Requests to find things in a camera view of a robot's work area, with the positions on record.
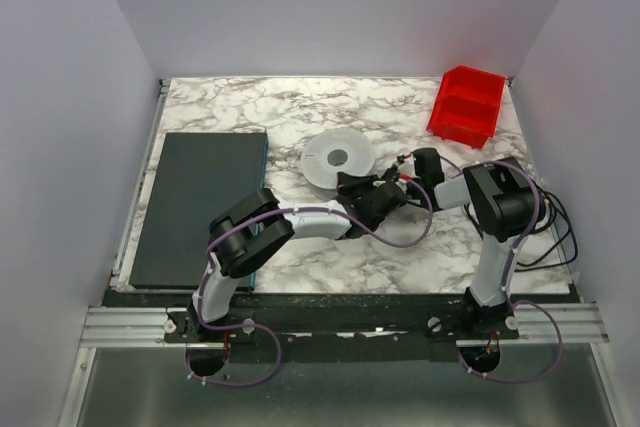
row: roll of tape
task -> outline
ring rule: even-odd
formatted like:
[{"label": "roll of tape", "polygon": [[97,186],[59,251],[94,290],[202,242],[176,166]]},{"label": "roll of tape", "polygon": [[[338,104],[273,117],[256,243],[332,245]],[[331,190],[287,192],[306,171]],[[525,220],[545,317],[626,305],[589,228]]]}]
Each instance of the roll of tape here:
[{"label": "roll of tape", "polygon": [[364,176],[371,172],[375,160],[373,144],[366,135],[342,128],[311,139],[302,151],[300,169],[311,185],[331,193],[337,189],[338,172]]}]

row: white wall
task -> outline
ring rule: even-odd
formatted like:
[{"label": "white wall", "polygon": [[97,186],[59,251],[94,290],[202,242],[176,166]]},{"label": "white wall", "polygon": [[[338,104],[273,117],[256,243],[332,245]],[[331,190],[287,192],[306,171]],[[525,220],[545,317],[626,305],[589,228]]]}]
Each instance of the white wall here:
[{"label": "white wall", "polygon": [[0,425],[55,425],[158,84],[115,0],[0,0]]},{"label": "white wall", "polygon": [[512,75],[558,0],[118,0],[161,76]]},{"label": "white wall", "polygon": [[560,0],[515,81],[536,165],[575,223],[580,291],[600,304],[633,401],[640,399],[639,36],[638,0]]}]

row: robotic arm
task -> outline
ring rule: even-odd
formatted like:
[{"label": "robotic arm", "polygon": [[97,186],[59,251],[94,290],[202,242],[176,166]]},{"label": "robotic arm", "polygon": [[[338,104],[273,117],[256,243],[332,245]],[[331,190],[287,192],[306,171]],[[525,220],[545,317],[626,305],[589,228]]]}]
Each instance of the robotic arm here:
[{"label": "robotic arm", "polygon": [[[338,196],[330,202],[280,202],[271,190],[260,189],[215,219],[209,226],[210,242],[221,241],[211,252],[204,285],[193,294],[192,310],[200,313],[199,320],[211,323],[224,317],[240,279],[262,267],[287,241],[358,238],[375,231],[387,215],[414,200],[423,208],[429,200],[434,211],[473,204],[485,235],[480,264],[465,294],[466,307],[476,319],[504,313],[502,286],[508,285],[513,272],[510,265],[505,282],[506,262],[514,259],[509,257],[513,240],[526,230],[534,211],[529,184],[504,166],[485,164],[467,167],[462,175],[445,181],[435,149],[418,149],[411,155],[416,177],[406,191],[397,182],[399,166],[408,156],[399,156],[381,177],[339,173]],[[521,168],[514,158],[501,162]]]}]

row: red plastic bin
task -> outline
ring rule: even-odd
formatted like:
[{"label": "red plastic bin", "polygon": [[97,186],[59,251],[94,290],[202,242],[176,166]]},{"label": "red plastic bin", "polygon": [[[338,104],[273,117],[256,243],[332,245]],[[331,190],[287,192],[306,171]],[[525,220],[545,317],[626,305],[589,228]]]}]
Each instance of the red plastic bin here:
[{"label": "red plastic bin", "polygon": [[464,65],[445,73],[427,130],[481,149],[496,131],[504,81]]}]

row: bolt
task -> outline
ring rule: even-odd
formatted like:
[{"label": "bolt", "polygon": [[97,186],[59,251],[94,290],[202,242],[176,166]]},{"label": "bolt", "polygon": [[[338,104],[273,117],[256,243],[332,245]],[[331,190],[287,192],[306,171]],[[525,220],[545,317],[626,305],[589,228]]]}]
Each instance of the bolt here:
[{"label": "bolt", "polygon": [[518,319],[516,319],[513,315],[510,315],[506,319],[504,319],[504,325],[507,326],[509,330],[517,330],[518,328]]},{"label": "bolt", "polygon": [[252,325],[255,324],[253,319],[245,319],[242,324],[246,325],[246,327],[242,328],[242,331],[247,335],[251,334],[255,330],[255,327],[252,327]]},{"label": "bolt", "polygon": [[173,334],[178,326],[173,322],[173,320],[169,319],[164,323],[162,328],[164,329],[166,334]]},{"label": "bolt", "polygon": [[440,319],[437,317],[431,317],[427,321],[427,327],[429,327],[431,332],[440,332],[442,330],[442,324],[440,323]]}]

